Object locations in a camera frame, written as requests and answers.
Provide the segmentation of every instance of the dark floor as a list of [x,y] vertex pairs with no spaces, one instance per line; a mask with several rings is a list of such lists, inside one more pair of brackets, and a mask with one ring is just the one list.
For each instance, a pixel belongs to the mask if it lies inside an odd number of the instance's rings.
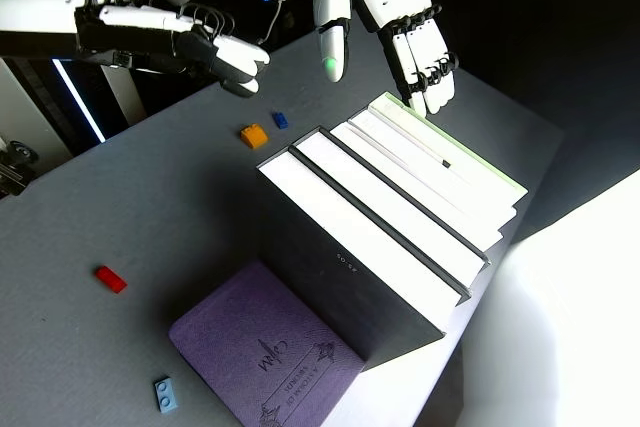
[[455,427],[462,412],[462,393],[462,346],[459,343],[414,427]]

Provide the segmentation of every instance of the orange lego brick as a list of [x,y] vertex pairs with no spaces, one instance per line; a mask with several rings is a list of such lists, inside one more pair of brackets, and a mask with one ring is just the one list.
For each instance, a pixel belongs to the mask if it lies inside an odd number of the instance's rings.
[[240,132],[240,138],[252,149],[257,149],[269,140],[265,131],[258,124],[251,124]]

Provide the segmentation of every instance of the book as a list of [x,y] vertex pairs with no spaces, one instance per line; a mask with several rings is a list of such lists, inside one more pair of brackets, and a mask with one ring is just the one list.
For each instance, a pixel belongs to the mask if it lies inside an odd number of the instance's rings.
[[438,162],[371,111],[364,110],[348,122],[362,132],[363,138],[374,147],[402,159],[404,169],[468,216],[495,230],[515,217],[516,211],[512,206],[474,189],[450,167]]
[[397,230],[425,256],[426,264],[445,281],[460,284],[458,292],[469,295],[468,289],[484,267],[487,258],[468,248],[458,238],[438,225],[424,211],[401,195],[382,174],[368,168],[355,152],[346,151],[331,133],[324,129],[312,133],[294,145],[315,165],[331,176],[371,208],[391,228]]
[[444,336],[461,294],[292,146],[258,167],[267,265],[367,368]]
[[321,425],[364,365],[260,262],[176,321],[169,337],[251,427]]
[[340,124],[331,133],[480,251],[485,252],[502,238],[499,231],[461,212],[413,176],[403,168],[401,158],[385,155],[380,149],[371,145],[351,125]]
[[369,110],[486,195],[514,205],[527,189],[386,92]]

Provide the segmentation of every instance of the white book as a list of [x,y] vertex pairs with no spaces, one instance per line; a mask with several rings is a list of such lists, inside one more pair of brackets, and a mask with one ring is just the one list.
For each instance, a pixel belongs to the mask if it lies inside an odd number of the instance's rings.
[[526,195],[526,188],[438,126],[413,115],[390,93],[387,92],[371,102],[369,110],[386,120],[437,161],[445,161],[450,166],[449,169],[486,195],[507,205],[514,205]]
[[259,170],[393,292],[446,331],[460,294],[291,153],[280,154]]
[[321,132],[297,148],[467,289],[484,266],[459,240]]
[[403,168],[401,159],[383,154],[350,125],[341,124],[331,133],[482,252],[502,239],[500,232],[461,212]]
[[349,120],[349,124],[366,134],[374,146],[381,145],[396,158],[402,159],[403,167],[413,176],[467,215],[496,230],[515,217],[513,207],[499,203],[474,189],[370,111],[359,113]]

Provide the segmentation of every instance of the green book edge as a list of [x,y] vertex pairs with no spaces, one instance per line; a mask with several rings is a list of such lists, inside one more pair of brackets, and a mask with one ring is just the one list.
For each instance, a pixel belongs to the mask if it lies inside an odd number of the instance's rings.
[[456,139],[454,139],[453,137],[451,137],[449,134],[447,134],[444,130],[440,129],[438,126],[436,126],[435,124],[432,124],[431,122],[429,122],[427,119],[425,119],[424,117],[421,117],[420,115],[418,115],[413,109],[411,109],[410,107],[407,107],[406,105],[404,105],[404,103],[402,103],[401,100],[397,99],[393,94],[391,94],[390,92],[385,92],[384,96],[389,99],[390,101],[392,101],[393,103],[395,103],[398,107],[401,107],[402,110],[404,110],[405,112],[410,113],[413,117],[415,117],[416,119],[418,119],[420,122],[422,122],[424,125],[426,125],[427,127],[429,127],[431,130],[433,130],[436,134],[440,135],[441,137],[444,137],[447,141],[449,141],[451,144],[455,145],[456,147],[458,147],[460,150],[462,150],[465,154],[467,154],[468,156],[472,157],[473,159],[477,160],[478,162],[480,162],[482,165],[484,165],[486,168],[488,168],[489,170],[491,170],[494,174],[498,175],[502,180],[504,180],[505,182],[507,182],[509,185],[511,185],[512,187],[514,187],[515,189],[519,190],[520,193],[522,193],[522,195],[527,193],[527,189],[525,189],[523,186],[521,186],[520,184],[518,184],[515,180],[513,180],[511,177],[509,177],[507,174],[505,174],[504,172],[502,172],[501,170],[497,169],[495,166],[491,165],[489,162],[487,162],[486,160],[484,160],[482,157],[480,157],[478,154],[476,154],[474,151],[472,151],[471,149],[469,149],[468,147],[466,147],[464,144],[461,144],[460,142],[458,142]]

